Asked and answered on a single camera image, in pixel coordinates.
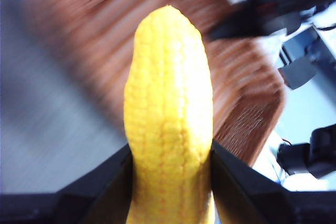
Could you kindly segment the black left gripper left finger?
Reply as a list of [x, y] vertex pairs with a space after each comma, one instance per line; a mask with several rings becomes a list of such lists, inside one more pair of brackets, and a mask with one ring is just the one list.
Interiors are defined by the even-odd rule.
[[53, 193], [1, 195], [1, 223], [125, 223], [132, 157], [125, 145], [92, 171]]

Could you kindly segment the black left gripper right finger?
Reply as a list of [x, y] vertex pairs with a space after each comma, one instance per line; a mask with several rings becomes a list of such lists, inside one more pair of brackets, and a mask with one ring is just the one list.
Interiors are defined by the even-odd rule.
[[211, 176], [221, 223], [335, 223], [334, 191], [289, 191], [216, 141]]

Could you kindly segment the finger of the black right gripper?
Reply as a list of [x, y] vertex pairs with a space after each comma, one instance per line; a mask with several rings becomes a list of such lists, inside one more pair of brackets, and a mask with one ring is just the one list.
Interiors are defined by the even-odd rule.
[[244, 5], [227, 17], [218, 21], [207, 32], [211, 41], [219, 39], [268, 36], [257, 8]]

